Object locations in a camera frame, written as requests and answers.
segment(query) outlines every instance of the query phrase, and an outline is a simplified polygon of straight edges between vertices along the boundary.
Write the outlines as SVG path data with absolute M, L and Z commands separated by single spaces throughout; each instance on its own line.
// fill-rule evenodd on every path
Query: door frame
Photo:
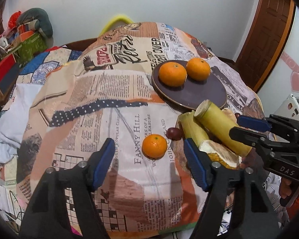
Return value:
M 239 56 L 238 56 L 237 61 L 235 63 L 236 65 L 239 64 L 239 61 L 241 60 L 241 58 L 244 54 L 244 51 L 247 47 L 247 44 L 248 44 L 248 42 L 251 38 L 251 35 L 254 31 L 254 28 L 256 26 L 256 22 L 257 22 L 257 19 L 258 19 L 258 16 L 259 16 L 261 6 L 262 6 L 262 0 L 259 0 L 253 23 L 250 27 L 250 30 L 249 30 L 249 33 L 247 35 L 246 41 L 243 45 L 243 48 L 241 49 L 241 51 L 239 53 Z M 262 74 L 262 76 L 260 77 L 260 79 L 258 80 L 256 85 L 254 87 L 251 87 L 251 89 L 253 91 L 255 91 L 256 93 L 260 90 L 261 86 L 265 83 L 265 81 L 268 78 L 269 74 L 271 73 L 271 71 L 273 70 L 273 68 L 276 65 L 277 61 L 279 60 L 281 53 L 283 52 L 283 49 L 286 45 L 286 42 L 288 40 L 290 31 L 291 31 L 291 28 L 292 28 L 292 23 L 293 23 L 293 20 L 294 20 L 294 17 L 295 17 L 295 11 L 296 11 L 296 5 L 295 5 L 293 0 L 290 0 L 290 8 L 289 8 L 289 13 L 288 13 L 288 19 L 287 19 L 287 22 L 286 22 L 286 28 L 283 31 L 283 34 L 281 36 L 278 47 L 277 47 L 275 53 L 273 54 L 273 57 L 270 60 L 267 68 L 265 69 L 264 73 Z

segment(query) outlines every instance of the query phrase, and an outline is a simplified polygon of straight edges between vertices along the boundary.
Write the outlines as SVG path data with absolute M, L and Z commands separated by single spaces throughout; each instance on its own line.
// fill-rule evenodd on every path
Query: peeled sugarcane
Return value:
M 240 156 L 212 140 L 203 141 L 199 150 L 207 153 L 210 160 L 220 162 L 227 169 L 236 169 L 241 162 Z
M 230 129 L 238 125 L 210 100 L 203 101 L 197 107 L 194 117 L 235 154 L 245 157 L 250 152 L 251 147 L 230 138 Z
M 192 138 L 198 147 L 204 140 L 209 139 L 203 127 L 194 119 L 194 111 L 179 115 L 178 120 L 182 125 L 185 138 Z

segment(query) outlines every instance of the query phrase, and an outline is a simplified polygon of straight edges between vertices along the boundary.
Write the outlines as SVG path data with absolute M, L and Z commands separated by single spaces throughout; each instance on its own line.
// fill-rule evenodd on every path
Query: red bag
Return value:
M 11 17 L 9 19 L 9 22 L 8 22 L 8 27 L 9 28 L 14 28 L 14 27 L 17 26 L 17 19 L 20 15 L 21 15 L 20 11 L 18 11 L 18 12 L 11 15 Z

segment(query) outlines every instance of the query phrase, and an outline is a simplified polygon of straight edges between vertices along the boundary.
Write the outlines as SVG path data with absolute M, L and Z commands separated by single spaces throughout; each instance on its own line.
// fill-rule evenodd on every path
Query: white object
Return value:
M 299 102 L 297 97 L 290 94 L 274 114 L 299 121 Z
M 0 38 L 0 47 L 7 47 L 9 45 L 8 39 L 4 36 Z
M 0 163 L 7 163 L 17 154 L 29 120 L 29 109 L 41 88 L 42 85 L 36 84 L 16 85 L 16 98 L 0 118 Z

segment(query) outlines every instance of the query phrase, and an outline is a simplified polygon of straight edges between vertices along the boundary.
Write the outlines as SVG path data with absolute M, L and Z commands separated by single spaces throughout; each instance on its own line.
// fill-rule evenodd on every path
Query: white wall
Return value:
M 250 11 L 250 16 L 249 16 L 249 19 L 248 19 L 248 22 L 247 22 L 244 34 L 243 34 L 243 36 L 241 38 L 241 41 L 240 41 L 240 43 L 238 45 L 238 48 L 237 48 L 236 53 L 235 53 L 234 58 L 233 58 L 234 62 L 236 62 L 236 60 L 237 60 L 237 58 L 238 58 L 238 56 L 239 56 L 239 54 L 240 54 L 240 52 L 241 52 L 244 44 L 245 44 L 245 41 L 246 41 L 246 38 L 248 36 L 249 30 L 250 30 L 251 25 L 252 25 L 252 23 L 254 21 L 256 10 L 257 10 L 257 7 L 258 7 L 258 2 L 259 2 L 259 0 L 254 0 L 254 4 L 253 4 L 253 7 L 252 7 L 252 9 Z
M 284 51 L 299 65 L 299 8 L 296 9 Z M 299 96 L 299 93 L 291 91 L 291 73 L 291 68 L 280 58 L 258 92 L 266 116 L 274 113 L 290 93 Z
M 234 58 L 254 0 L 7 0 L 4 24 L 18 10 L 40 7 L 54 30 L 54 45 L 96 37 L 116 14 L 135 22 L 163 22 L 207 42 L 213 52 Z

